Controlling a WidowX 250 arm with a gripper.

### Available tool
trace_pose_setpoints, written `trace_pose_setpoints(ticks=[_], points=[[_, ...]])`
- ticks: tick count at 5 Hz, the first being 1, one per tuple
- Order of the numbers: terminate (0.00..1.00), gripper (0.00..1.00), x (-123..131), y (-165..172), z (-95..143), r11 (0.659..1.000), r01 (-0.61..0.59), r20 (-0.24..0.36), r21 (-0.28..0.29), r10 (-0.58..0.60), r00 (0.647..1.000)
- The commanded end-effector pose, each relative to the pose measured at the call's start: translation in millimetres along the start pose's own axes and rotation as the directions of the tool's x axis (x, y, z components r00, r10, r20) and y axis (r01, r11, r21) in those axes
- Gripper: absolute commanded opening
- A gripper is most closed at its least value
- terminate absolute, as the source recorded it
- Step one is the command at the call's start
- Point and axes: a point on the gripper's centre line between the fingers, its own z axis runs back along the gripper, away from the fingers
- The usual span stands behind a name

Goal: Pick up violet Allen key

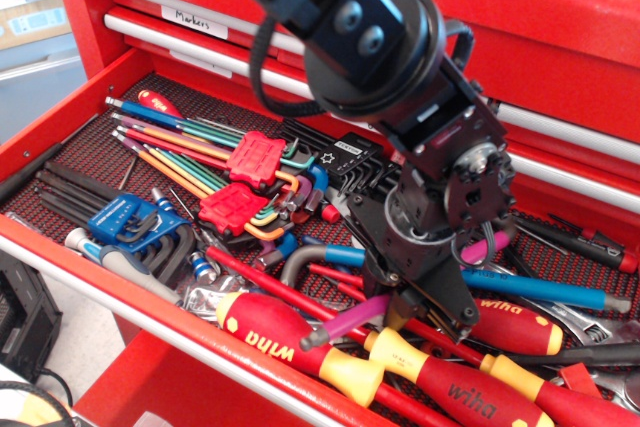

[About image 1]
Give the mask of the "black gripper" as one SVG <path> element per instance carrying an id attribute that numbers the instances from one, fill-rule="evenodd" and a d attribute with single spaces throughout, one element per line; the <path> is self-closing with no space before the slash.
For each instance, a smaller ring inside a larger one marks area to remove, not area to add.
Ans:
<path id="1" fill-rule="evenodd" d="M 411 319 L 465 339 L 479 310 L 452 254 L 456 234 L 444 209 L 441 183 L 405 166 L 383 201 L 348 200 L 351 225 L 366 248 L 361 268 L 367 298 L 388 293 L 384 326 L 401 330 Z"/>

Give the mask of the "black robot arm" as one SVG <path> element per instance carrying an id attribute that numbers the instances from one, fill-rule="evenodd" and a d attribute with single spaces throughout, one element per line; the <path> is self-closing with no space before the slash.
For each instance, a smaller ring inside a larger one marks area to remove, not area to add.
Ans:
<path id="1" fill-rule="evenodd" d="M 306 104 L 264 105 L 281 116 L 327 112 L 370 124 L 403 156 L 383 201 L 353 196 L 351 224 L 365 244 L 365 292 L 391 294 L 386 324 L 425 318 L 464 339 L 479 310 L 462 277 L 461 250 L 514 202 L 505 128 L 464 77 L 473 33 L 445 21 L 432 0 L 256 0 L 266 19 L 250 61 L 261 93 L 262 66 L 276 26 L 305 47 Z"/>

